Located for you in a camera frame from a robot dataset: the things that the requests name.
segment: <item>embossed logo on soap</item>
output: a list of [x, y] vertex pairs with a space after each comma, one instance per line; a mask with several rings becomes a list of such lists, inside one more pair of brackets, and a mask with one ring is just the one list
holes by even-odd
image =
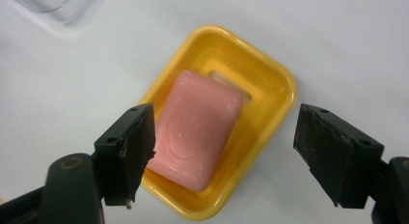
[[186, 112], [175, 112], [168, 123], [169, 148], [179, 158], [191, 158], [211, 146], [216, 115], [208, 106], [190, 103]]

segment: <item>soap dish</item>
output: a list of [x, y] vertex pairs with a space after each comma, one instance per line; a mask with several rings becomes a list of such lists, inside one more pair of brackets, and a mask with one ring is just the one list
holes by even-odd
[[149, 169], [144, 174], [142, 185], [175, 212], [190, 220], [205, 220], [227, 203], [276, 131], [295, 102], [296, 84], [285, 67], [229, 30], [201, 27], [188, 37], [140, 101], [153, 102], [156, 120], [183, 70], [237, 86], [246, 97], [205, 191], [189, 190]]

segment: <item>white table surface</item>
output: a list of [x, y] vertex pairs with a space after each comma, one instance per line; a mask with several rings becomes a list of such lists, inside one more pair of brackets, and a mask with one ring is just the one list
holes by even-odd
[[[298, 98], [225, 207], [204, 223], [371, 223], [334, 208], [292, 148], [300, 103], [333, 111], [409, 155], [409, 0], [95, 0], [55, 26], [0, 0], [0, 197], [44, 184], [142, 97], [186, 37], [222, 25], [285, 65]], [[142, 186], [107, 223], [190, 223]]]

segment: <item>yellow soap dish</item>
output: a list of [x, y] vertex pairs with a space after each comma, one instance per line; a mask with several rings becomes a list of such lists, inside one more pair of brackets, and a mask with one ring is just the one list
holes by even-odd
[[142, 185], [191, 220], [205, 220], [226, 204], [295, 102], [296, 84], [282, 65], [219, 26], [194, 31], [140, 103], [153, 102], [155, 119], [182, 70], [228, 81], [244, 90], [243, 105], [208, 188], [195, 192], [147, 169]]

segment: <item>pink soap bar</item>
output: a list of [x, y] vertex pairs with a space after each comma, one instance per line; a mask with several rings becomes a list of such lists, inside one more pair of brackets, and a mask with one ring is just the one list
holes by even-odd
[[242, 103], [235, 89], [183, 71], [156, 123], [156, 155], [148, 168], [191, 190], [205, 190]]

